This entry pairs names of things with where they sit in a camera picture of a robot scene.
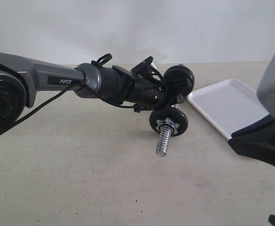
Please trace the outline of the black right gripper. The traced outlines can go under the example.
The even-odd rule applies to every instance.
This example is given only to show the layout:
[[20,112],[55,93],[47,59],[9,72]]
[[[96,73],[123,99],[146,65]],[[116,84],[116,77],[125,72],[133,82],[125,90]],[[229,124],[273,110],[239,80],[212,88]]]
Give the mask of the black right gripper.
[[[263,119],[231,134],[230,147],[241,156],[249,157],[275,167],[275,119]],[[275,226],[275,214],[268,221]]]

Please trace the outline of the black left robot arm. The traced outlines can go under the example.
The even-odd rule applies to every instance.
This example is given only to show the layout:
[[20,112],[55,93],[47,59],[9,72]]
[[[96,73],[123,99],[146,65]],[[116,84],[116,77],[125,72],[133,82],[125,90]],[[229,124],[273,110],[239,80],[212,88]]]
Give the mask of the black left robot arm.
[[0,52],[0,131],[19,122],[25,108],[34,105],[39,91],[72,90],[81,98],[99,98],[123,107],[124,102],[135,112],[164,110],[181,103],[194,88],[193,72],[175,65],[164,74],[148,57],[131,70],[113,65],[106,54],[96,61],[75,68]]

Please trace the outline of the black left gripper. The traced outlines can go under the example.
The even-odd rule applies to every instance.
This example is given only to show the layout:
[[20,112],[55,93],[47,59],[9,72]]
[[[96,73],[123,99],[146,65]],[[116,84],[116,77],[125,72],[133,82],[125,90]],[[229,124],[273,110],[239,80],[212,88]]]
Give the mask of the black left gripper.
[[[194,88],[193,80],[188,77],[167,77],[168,88],[175,91],[191,91]],[[134,103],[134,112],[149,111],[162,105],[166,100],[166,109],[178,108],[185,102],[182,94],[167,95],[166,85],[157,80],[142,80],[136,82],[128,94],[128,102]]]

